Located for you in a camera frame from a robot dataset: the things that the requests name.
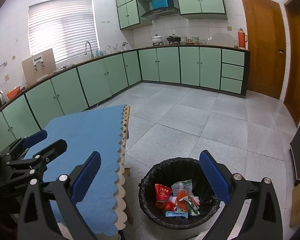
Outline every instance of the tile floor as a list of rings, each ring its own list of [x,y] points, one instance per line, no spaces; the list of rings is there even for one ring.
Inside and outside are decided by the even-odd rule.
[[[293,235],[296,228],[289,228],[289,220],[294,168],[289,143],[297,128],[281,101],[251,91],[243,99],[141,83],[99,107],[122,104],[131,107],[125,163],[131,175],[124,187],[134,224],[127,223],[126,239],[184,240],[209,230],[221,209],[200,227],[175,231],[149,220],[138,202],[138,184],[154,164],[175,157],[198,159],[205,149],[232,173],[249,180],[271,178],[282,212],[284,239]],[[243,223],[248,208],[247,201],[238,223]]]

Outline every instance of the range hood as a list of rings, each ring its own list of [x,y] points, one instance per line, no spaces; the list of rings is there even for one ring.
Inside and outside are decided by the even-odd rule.
[[[161,7],[161,8],[151,10],[151,11],[145,13],[144,15],[142,15],[141,17],[156,20],[156,19],[160,19],[160,18],[163,18],[163,17],[171,15],[171,14],[176,14],[176,13],[180,13],[180,10],[178,8]]]

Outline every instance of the window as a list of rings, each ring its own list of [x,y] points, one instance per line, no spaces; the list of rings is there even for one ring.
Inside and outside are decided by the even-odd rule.
[[[93,0],[53,0],[29,7],[31,55],[53,49],[56,63],[98,49]]]

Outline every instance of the black trash bag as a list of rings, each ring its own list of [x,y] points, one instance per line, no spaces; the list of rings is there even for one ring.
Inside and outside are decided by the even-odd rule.
[[[170,187],[179,181],[192,179],[192,193],[199,197],[199,216],[165,217],[155,206],[155,184]],[[139,184],[139,204],[143,212],[155,223],[170,229],[195,228],[208,221],[220,208],[220,201],[214,194],[199,161],[192,158],[174,158],[154,165]]]

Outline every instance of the beige scalloped trim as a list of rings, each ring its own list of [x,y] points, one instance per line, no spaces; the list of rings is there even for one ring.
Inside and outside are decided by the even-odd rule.
[[[130,115],[130,106],[125,106],[123,109],[123,119],[122,119],[122,133],[121,133],[121,141],[120,141],[120,158],[118,160],[119,168],[117,170],[118,180],[116,181],[116,185],[118,187],[117,192],[114,194],[114,197],[117,200],[117,203],[114,205],[113,209],[117,214],[117,220],[114,222],[114,225],[118,230],[122,230],[126,227],[125,222],[127,221],[127,215],[124,210],[126,208],[126,203],[123,200],[123,197],[126,195],[126,191],[123,188],[123,184],[125,183],[125,178],[123,176],[124,173],[124,154],[126,148],[126,141],[128,137],[128,123],[129,123],[129,115]]]

